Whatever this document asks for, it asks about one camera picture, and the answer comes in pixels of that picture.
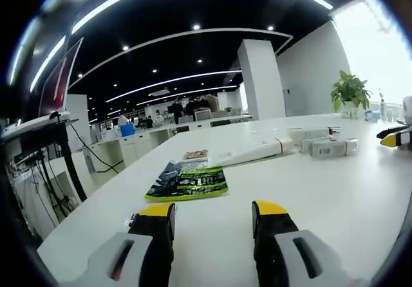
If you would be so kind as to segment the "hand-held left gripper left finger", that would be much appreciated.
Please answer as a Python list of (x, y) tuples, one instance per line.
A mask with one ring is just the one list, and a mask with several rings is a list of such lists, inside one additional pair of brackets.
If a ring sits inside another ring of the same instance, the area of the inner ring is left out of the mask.
[(89, 258), (83, 286), (168, 286), (174, 260), (176, 205), (149, 205), (134, 214)]

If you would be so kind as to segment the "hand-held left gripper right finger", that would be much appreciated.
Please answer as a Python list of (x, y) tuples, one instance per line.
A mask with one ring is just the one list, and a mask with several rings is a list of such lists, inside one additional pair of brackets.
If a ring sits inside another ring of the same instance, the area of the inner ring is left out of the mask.
[(252, 202), (254, 260), (260, 286), (349, 286), (339, 256), (282, 206)]

